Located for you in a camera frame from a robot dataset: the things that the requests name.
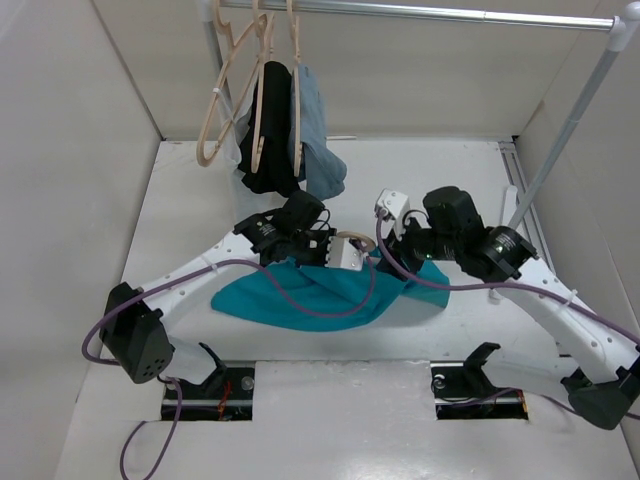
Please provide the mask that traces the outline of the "teal t shirt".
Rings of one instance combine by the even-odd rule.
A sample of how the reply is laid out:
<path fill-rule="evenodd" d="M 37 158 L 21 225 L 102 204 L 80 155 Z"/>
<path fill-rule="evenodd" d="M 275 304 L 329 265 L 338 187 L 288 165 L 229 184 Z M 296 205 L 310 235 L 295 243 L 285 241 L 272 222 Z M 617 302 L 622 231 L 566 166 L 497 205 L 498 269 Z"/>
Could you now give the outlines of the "teal t shirt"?
<path fill-rule="evenodd" d="M 304 332 L 336 332 L 368 325 L 399 298 L 444 309 L 450 292 L 393 272 L 296 266 L 291 260 L 254 271 L 219 290 L 214 311 L 264 325 Z"/>

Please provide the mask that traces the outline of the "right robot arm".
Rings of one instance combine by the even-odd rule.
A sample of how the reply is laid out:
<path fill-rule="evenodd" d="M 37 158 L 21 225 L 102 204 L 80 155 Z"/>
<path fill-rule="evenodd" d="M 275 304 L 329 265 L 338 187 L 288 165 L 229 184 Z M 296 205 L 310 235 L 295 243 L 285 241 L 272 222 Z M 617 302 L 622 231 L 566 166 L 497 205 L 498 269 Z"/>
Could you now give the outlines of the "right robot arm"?
<path fill-rule="evenodd" d="M 485 342 L 459 367 L 472 401 L 525 390 L 566 402 L 585 421 L 613 430 L 639 398 L 639 338 L 602 318 L 567 288 L 536 248 L 508 226 L 483 223 L 468 192 L 447 186 L 423 199 L 427 224 L 410 216 L 407 195 L 383 190 L 374 207 L 384 265 L 417 281 L 429 260 L 453 261 L 475 278 L 470 290 L 495 290 L 526 312 L 565 351 L 531 360 Z"/>

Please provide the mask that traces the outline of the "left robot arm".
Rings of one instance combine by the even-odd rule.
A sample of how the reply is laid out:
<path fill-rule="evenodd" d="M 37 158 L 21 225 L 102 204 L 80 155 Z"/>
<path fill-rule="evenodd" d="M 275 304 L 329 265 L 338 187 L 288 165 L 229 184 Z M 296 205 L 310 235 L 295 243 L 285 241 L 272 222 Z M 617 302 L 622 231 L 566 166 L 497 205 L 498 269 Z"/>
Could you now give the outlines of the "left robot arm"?
<path fill-rule="evenodd" d="M 100 339 L 136 384 L 158 376 L 187 382 L 201 396 L 222 387 L 226 367 L 204 343 L 189 343 L 170 332 L 195 307 L 209 301 L 243 267 L 266 267 L 287 259 L 324 263 L 330 231 L 314 230 L 324 204 L 297 191 L 277 209 L 249 216 L 216 245 L 161 279 L 137 289 L 123 282 L 108 297 Z"/>

